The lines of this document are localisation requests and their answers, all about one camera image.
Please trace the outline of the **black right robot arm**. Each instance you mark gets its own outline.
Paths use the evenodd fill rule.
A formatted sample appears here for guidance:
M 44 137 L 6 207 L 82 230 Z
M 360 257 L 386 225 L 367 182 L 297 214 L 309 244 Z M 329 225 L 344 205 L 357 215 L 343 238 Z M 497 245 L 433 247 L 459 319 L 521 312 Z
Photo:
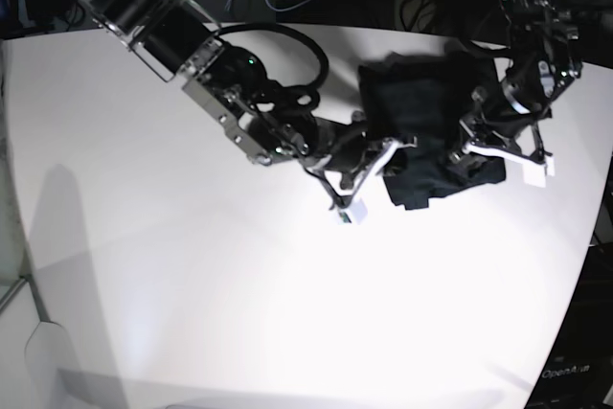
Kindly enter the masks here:
M 250 161 L 264 167 L 298 162 L 323 186 L 344 222 L 365 217 L 363 186 L 375 176 L 397 173 L 397 153 L 418 143 L 416 137 L 376 134 L 362 113 L 348 125 L 316 117 L 329 59 L 292 28 L 256 26 L 299 42 L 318 61 L 312 81 L 285 86 L 269 78 L 253 52 L 228 41 L 229 34 L 252 31 L 252 24 L 224 26 L 195 0 L 79 1 L 161 80 L 183 79 L 184 92 Z

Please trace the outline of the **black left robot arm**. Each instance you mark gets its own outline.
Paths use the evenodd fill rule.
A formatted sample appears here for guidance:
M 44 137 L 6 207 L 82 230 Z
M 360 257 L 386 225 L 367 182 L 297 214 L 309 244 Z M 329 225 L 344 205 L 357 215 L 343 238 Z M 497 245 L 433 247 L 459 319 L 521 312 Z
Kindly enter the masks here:
M 510 66 L 501 80 L 472 91 L 472 106 L 459 121 L 458 144 L 449 157 L 467 173 L 495 160 L 510 161 L 522 167 L 525 183 L 545 187 L 556 167 L 539 124 L 551 117 L 553 102 L 581 75 L 575 51 L 579 31 L 563 0 L 497 2 L 508 23 L 508 47 L 488 49 L 472 40 L 463 44 L 477 57 L 505 57 Z

